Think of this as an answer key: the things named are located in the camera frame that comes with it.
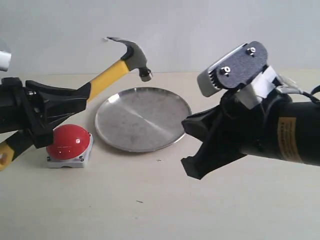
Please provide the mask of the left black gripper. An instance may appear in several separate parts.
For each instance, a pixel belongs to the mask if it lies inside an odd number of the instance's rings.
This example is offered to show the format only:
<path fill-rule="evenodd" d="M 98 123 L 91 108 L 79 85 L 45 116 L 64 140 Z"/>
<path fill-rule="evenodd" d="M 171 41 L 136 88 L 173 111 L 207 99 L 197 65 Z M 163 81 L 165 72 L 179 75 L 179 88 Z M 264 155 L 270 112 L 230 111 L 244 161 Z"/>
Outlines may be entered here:
<path fill-rule="evenodd" d="M 36 148 L 53 143 L 53 130 L 84 111 L 90 97 L 88 82 L 78 89 L 54 87 L 18 77 L 0 80 L 0 132 L 23 130 Z"/>

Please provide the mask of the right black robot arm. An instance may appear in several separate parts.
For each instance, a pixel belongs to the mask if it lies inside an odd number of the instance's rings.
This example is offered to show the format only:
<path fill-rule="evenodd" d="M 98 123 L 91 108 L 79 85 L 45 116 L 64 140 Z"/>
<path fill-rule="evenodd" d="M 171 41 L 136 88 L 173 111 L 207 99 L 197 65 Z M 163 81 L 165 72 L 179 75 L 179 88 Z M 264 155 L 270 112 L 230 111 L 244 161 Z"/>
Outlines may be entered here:
<path fill-rule="evenodd" d="M 188 116 L 182 126 L 201 141 L 197 153 L 181 161 L 186 174 L 195 179 L 245 156 L 320 164 L 318 100 L 294 102 L 273 90 L 247 109 L 229 90 L 217 106 Z"/>

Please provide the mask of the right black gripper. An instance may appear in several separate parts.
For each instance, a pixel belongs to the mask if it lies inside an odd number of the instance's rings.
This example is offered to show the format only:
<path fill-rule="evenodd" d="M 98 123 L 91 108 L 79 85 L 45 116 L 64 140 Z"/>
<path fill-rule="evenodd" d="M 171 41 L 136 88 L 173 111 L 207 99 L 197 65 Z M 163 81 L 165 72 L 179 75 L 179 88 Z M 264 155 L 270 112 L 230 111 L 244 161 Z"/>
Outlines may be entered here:
<path fill-rule="evenodd" d="M 246 155 L 281 160 L 278 121 L 282 102 L 283 95 L 272 90 L 261 103 L 248 109 L 235 91 L 228 90 L 220 105 L 187 116 L 181 122 L 185 133 L 202 144 L 195 155 L 181 160 L 186 174 L 201 180 Z"/>

